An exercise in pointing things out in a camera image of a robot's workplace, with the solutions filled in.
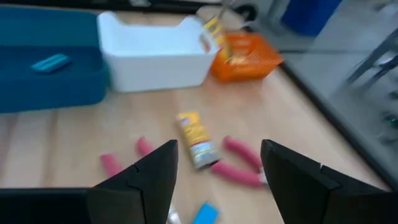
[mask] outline blue object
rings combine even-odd
[[[218,210],[209,203],[204,203],[195,217],[193,224],[211,224],[217,221]]]
[[[0,6],[0,34],[0,113],[90,105],[104,98],[107,69],[94,14]],[[51,75],[31,67],[57,54],[71,63]]]
[[[299,34],[317,36],[342,0],[290,0],[282,23]]]
[[[32,65],[32,69],[36,72],[52,73],[55,70],[64,67],[68,63],[70,63],[70,60],[66,55],[56,54]]]

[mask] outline white plastic box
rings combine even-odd
[[[196,17],[186,17],[175,27],[126,25],[113,12],[97,20],[101,51],[116,91],[198,86],[218,51]]]

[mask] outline red handle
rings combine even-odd
[[[251,171],[237,170],[224,162],[217,162],[210,167],[211,171],[229,180],[253,187],[263,187],[259,174]]]
[[[154,147],[145,137],[141,137],[138,139],[137,144],[136,144],[136,149],[138,153],[144,157],[151,153],[154,150]]]
[[[259,156],[255,155],[247,144],[226,136],[223,139],[223,145],[226,149],[240,155],[255,169],[256,172],[259,172],[262,167],[262,162]]]
[[[100,159],[109,177],[113,177],[123,170],[112,154],[102,154]]]

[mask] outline blue container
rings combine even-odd
[[[282,23],[302,35],[317,36],[341,0],[290,0]]]
[[[69,62],[32,69],[57,54]],[[98,103],[106,72],[94,14],[0,7],[0,113]]]

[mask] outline blue plastic container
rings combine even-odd
[[[340,3],[341,0],[290,0],[281,21],[299,34],[317,36]]]
[[[70,62],[32,69],[57,54]],[[0,7],[0,113],[98,103],[106,72],[94,14]]]

